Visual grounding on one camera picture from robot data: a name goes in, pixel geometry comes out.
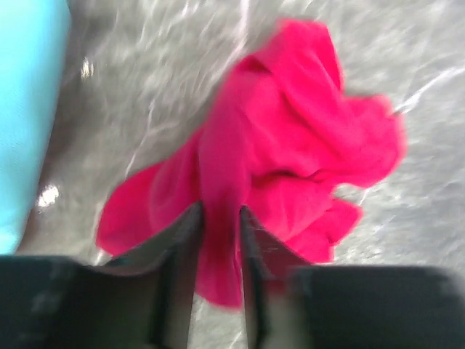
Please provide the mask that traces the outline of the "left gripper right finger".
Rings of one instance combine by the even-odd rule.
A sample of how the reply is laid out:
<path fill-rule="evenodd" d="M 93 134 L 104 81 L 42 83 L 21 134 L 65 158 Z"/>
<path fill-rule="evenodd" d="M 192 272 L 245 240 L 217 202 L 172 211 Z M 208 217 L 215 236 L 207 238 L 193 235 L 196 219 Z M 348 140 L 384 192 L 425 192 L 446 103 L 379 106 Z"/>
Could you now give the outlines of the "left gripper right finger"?
<path fill-rule="evenodd" d="M 240 209 L 240 254 L 249 348 L 303 348 L 301 305 L 292 268 L 306 262 L 262 227 L 251 210 Z"/>

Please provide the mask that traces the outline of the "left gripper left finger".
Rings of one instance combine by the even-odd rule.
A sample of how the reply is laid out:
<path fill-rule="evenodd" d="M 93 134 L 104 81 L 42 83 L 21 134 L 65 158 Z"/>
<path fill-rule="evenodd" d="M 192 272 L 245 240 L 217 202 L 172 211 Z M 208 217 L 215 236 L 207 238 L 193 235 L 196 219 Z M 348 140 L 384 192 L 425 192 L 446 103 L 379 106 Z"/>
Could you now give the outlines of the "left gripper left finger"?
<path fill-rule="evenodd" d="M 186 348 L 203 240 L 203 205 L 190 205 L 168 228 L 106 267 L 132 277 L 129 328 L 142 335 L 142 348 Z"/>

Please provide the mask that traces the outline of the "magenta t shirt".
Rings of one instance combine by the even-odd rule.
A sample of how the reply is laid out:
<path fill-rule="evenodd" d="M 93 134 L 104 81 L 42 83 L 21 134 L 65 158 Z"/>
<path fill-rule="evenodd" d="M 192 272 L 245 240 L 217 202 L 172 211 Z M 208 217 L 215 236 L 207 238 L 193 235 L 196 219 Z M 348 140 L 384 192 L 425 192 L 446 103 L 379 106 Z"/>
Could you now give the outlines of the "magenta t shirt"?
<path fill-rule="evenodd" d="M 386 97 L 344 94 L 327 27 L 284 20 L 230 70 L 189 140 L 113 191 L 96 242 L 119 256 L 201 201 L 196 291 L 215 305 L 239 308 L 243 206 L 299 257 L 330 262 L 362 216 L 359 206 L 335 197 L 337 186 L 375 185 L 405 148 L 402 119 Z"/>

